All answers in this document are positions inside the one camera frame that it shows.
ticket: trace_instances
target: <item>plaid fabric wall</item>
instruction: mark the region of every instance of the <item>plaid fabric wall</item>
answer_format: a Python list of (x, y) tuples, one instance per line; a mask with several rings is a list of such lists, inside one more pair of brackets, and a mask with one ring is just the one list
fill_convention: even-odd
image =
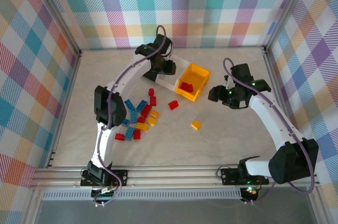
[(262, 45), (285, 0), (55, 0), (82, 48), (130, 48), (163, 24), (176, 47)]
[(264, 39), (262, 45), (267, 44), (268, 40), (269, 40), (270, 37), (271, 37), (271, 34), (273, 33), (273, 31), (274, 31), (274, 29), (275, 29), (275, 26), (276, 26), (278, 20), (280, 19), (281, 14), (282, 14), (283, 11), (285, 10), (285, 7), (287, 6), (288, 3), (289, 3), (289, 0), (283, 0), (282, 3), (280, 4), (279, 9), (278, 9), (278, 11), (277, 11), (277, 13), (276, 13), (276, 15), (275, 15), (275, 17), (274, 17), (273, 22), (272, 22), (271, 25), (270, 25), (268, 34), (265, 36), (265, 39)]
[(0, 223), (18, 223), (75, 56), (42, 0), (0, 0)]
[(320, 146), (316, 172), (338, 223), (338, 0), (300, 0), (273, 54), (292, 122)]

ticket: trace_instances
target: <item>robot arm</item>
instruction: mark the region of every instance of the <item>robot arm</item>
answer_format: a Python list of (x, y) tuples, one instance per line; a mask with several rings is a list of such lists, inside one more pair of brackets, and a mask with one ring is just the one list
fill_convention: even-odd
[[(133, 59), (128, 66), (122, 71), (122, 73), (106, 87), (98, 86), (95, 89), (95, 114), (98, 122), (98, 134), (95, 144), (94, 154), (88, 163), (88, 174), (89, 178), (95, 180), (95, 182), (110, 185), (111, 175), (106, 172), (103, 165), (108, 169), (111, 167), (112, 156), (111, 150), (114, 142), (116, 131), (118, 126), (126, 118), (126, 107), (124, 100), (126, 100), (128, 93), (132, 89), (136, 80), (142, 76), (155, 81), (158, 74), (169, 74), (173, 75), (176, 72), (176, 65), (172, 60), (166, 59), (168, 56), (162, 56), (167, 52), (167, 49), (172, 42), (166, 38), (164, 45), (160, 51), (150, 58), (145, 59), (142, 62), (136, 63), (144, 59), (144, 57), (153, 54), (163, 43), (164, 36), (158, 34), (154, 43), (143, 44), (139, 46)], [(111, 94), (111, 98), (108, 100), (110, 91), (114, 87)], [(110, 102), (111, 108), (111, 123), (109, 123), (108, 114), (108, 102)], [(107, 126), (109, 129), (102, 130), (103, 127)], [(98, 147), (102, 163), (98, 158)]]
[[(134, 55), (131, 62), (128, 64), (128, 66), (123, 71), (125, 71), (130, 65), (133, 65), (135, 62), (141, 60), (142, 58), (144, 58), (144, 56), (141, 55), (141, 54)], [(117, 97), (117, 95), (118, 95), (121, 100), (126, 100), (127, 99), (126, 97), (128, 96), (130, 90), (132, 89), (132, 87), (135, 83), (135, 80), (141, 78), (142, 75), (144, 75), (150, 69), (151, 69), (151, 61), (150, 60), (144, 60), (143, 62), (139, 63), (134, 68), (128, 70), (127, 73), (120, 80), (117, 87), (114, 89), (113, 94), (115, 94), (115, 96), (113, 95), (113, 98), (115, 98), (115, 100), (116, 100), (118, 98)], [(113, 80), (112, 82), (110, 82), (106, 89), (105, 88), (102, 89), (101, 86), (98, 86), (97, 89), (95, 90), (95, 93), (97, 93), (98, 91), (100, 91), (100, 92), (105, 91), (106, 93), (109, 94), (109, 91), (111, 90), (111, 88), (115, 84), (116, 80), (117, 80), (117, 78), (115, 80)], [(117, 104), (118, 104), (117, 101), (115, 101), (115, 103), (113, 103), (113, 107), (114, 107), (112, 109), (113, 113), (115, 113), (117, 111)], [(115, 116), (115, 119), (113, 119), (114, 127), (104, 131), (103, 134), (102, 134), (102, 137), (101, 137), (100, 155), (101, 155), (101, 158), (102, 158), (105, 166), (109, 166), (111, 164), (111, 161), (112, 161), (111, 149), (112, 149), (112, 145), (114, 143), (114, 137), (115, 137), (116, 131), (118, 129), (118, 126), (126, 118), (126, 108), (125, 108), (124, 103), (120, 101), (119, 105), (123, 108), (119, 110), (119, 113), (116, 114), (117, 116)], [(103, 126), (105, 126), (105, 124), (104, 124), (104, 122), (98, 121), (97, 126), (98, 126), (98, 133), (97, 133), (97, 139), (96, 139), (96, 144), (95, 144), (95, 150), (94, 150), (93, 157), (91, 158), (91, 162), (97, 167), (102, 167), (101, 163), (98, 160), (98, 156), (97, 156), (97, 146), (98, 146), (97, 143), (98, 143), (99, 135), (100, 135), (100, 132), (101, 132), (101, 128)]]
[[(241, 82), (250, 85), (264, 94), (273, 104), (270, 105), (262, 96), (237, 83), (230, 84), (231, 87), (229, 87), (229, 83), (226, 87), (216, 86), (209, 92), (209, 100), (215, 102), (221, 100), (222, 104), (232, 109), (247, 108), (250, 106), (262, 120), (275, 143), (276, 153), (274, 156), (255, 156), (240, 161), (238, 172), (240, 173), (241, 179), (245, 181), (250, 176), (261, 175), (272, 177), (277, 183), (282, 184), (310, 176), (305, 155), (299, 144), (295, 141), (294, 134), (298, 139), (302, 139), (301, 144), (306, 149), (313, 168), (315, 167), (318, 154), (318, 144), (316, 141), (314, 139), (305, 139), (305, 137), (295, 129), (277, 105), (270, 87), (264, 80), (254, 80), (247, 64), (233, 66), (231, 73)], [(242, 101), (245, 102), (245, 106), (240, 107)], [(287, 122), (287, 125), (285, 125), (277, 115), (276, 109)], [(292, 128), (292, 134), (289, 133), (287, 126)]]

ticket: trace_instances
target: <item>lego brick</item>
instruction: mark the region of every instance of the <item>lego brick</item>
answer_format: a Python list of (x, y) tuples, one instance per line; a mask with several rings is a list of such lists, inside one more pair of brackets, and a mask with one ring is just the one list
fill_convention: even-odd
[(151, 114), (150, 114), (152, 117), (158, 117), (158, 115), (159, 115), (159, 113), (158, 113), (158, 111), (155, 111), (155, 110), (153, 110), (152, 112), (151, 112)]
[(137, 111), (136, 110), (131, 110), (130, 111), (130, 122), (132, 124), (137, 122)]
[(147, 117), (152, 110), (152, 107), (149, 104), (146, 104), (141, 112), (141, 116)]
[(201, 127), (201, 123), (195, 120), (194, 122), (191, 123), (191, 126), (198, 130)]
[(119, 140), (119, 141), (124, 141), (125, 140), (125, 135), (122, 133), (117, 133), (115, 134), (115, 139)]
[(179, 106), (179, 102), (176, 101), (176, 100), (174, 100), (174, 101), (172, 101), (172, 102), (169, 102), (168, 105), (169, 105), (169, 108), (170, 108), (171, 110), (173, 110), (174, 108), (176, 108), (176, 107)]
[(150, 96), (150, 105), (156, 106), (156, 96)]
[(140, 129), (140, 130), (144, 130), (145, 132), (147, 132), (149, 129), (149, 125), (143, 124), (143, 123), (137, 123), (135, 126), (135, 129)]
[(133, 127), (128, 127), (126, 135), (125, 135), (125, 140), (131, 141), (132, 136), (133, 136), (134, 128)]
[(141, 139), (141, 130), (140, 129), (134, 130), (134, 139)]
[(154, 89), (153, 88), (149, 88), (149, 91), (148, 91), (148, 95), (149, 96), (153, 96), (154, 95)]
[(125, 119), (125, 120), (123, 120), (123, 122), (121, 123), (121, 125), (128, 126), (129, 123), (130, 123), (130, 121), (128, 119)]
[(156, 125), (156, 118), (149, 117), (148, 120), (147, 120), (147, 123), (152, 125), (152, 126)]
[(145, 101), (145, 100), (142, 100), (140, 103), (139, 103), (139, 105), (136, 107), (136, 110), (138, 111), (138, 112), (142, 112), (142, 110), (143, 110), (143, 108), (144, 108), (144, 106), (147, 104), (148, 102), (147, 101)]
[(186, 82), (181, 84), (180, 89), (187, 91), (188, 93), (192, 93), (194, 91), (192, 84), (188, 84)]
[(135, 110), (134, 105), (132, 104), (132, 102), (129, 99), (125, 100), (125, 104), (126, 104), (129, 111)]
[(137, 119), (137, 121), (138, 121), (139, 123), (145, 123), (145, 122), (146, 122), (146, 118), (140, 116), (140, 117)]

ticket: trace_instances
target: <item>yellow plastic tray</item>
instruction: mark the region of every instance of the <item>yellow plastic tray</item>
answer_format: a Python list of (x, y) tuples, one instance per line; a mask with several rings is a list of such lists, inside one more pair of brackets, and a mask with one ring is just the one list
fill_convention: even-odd
[[(191, 101), (195, 101), (196, 98), (201, 94), (204, 85), (208, 83), (209, 75), (210, 71), (198, 66), (197, 64), (191, 63), (178, 80), (175, 92)], [(180, 89), (180, 86), (183, 82), (192, 84), (194, 91), (189, 93), (183, 89)]]

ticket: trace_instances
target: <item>aluminum rail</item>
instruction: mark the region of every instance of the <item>aluminum rail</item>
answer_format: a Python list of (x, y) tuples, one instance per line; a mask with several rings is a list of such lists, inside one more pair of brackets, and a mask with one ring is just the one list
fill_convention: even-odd
[[(206, 189), (206, 188), (243, 188), (244, 185), (222, 185), (215, 172), (220, 165), (150, 165), (150, 166), (116, 166), (112, 169), (128, 170), (127, 186), (123, 189)], [(33, 177), (32, 190), (45, 189), (84, 189), (98, 187), (81, 187), (81, 170), (84, 167), (50, 167), (37, 169)], [(293, 182), (296, 186), (309, 186), (310, 179), (304, 178)]]

